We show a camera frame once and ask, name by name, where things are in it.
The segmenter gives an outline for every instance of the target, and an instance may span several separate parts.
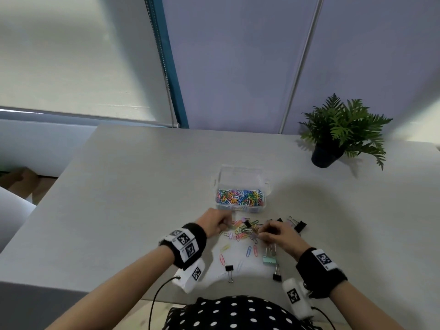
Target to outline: hand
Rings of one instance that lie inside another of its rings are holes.
[[[210,238],[228,230],[228,226],[232,224],[232,211],[208,209],[195,223],[202,227],[206,237]]]
[[[267,221],[258,230],[258,237],[268,244],[276,243],[296,261],[310,248],[287,222]]]

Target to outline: clear plastic box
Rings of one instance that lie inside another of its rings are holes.
[[[220,168],[218,179],[214,185],[215,200],[218,209],[260,213],[266,208],[266,184],[263,170],[258,168],[234,167],[223,165]],[[219,204],[218,190],[260,190],[263,193],[262,206],[246,206],[233,204]]]

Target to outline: person's left hand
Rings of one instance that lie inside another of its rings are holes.
[[[232,211],[208,209],[195,223],[202,227],[206,237],[210,238],[228,230],[228,226],[232,224]]]

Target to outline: roller blind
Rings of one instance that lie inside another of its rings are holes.
[[[144,0],[0,0],[0,105],[175,125]]]

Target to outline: purple wall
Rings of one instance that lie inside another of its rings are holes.
[[[191,128],[276,133],[316,0],[163,0]],[[440,0],[325,0],[285,132],[336,92],[410,119],[440,96]]]
[[[190,128],[276,133],[316,0],[162,0]]]

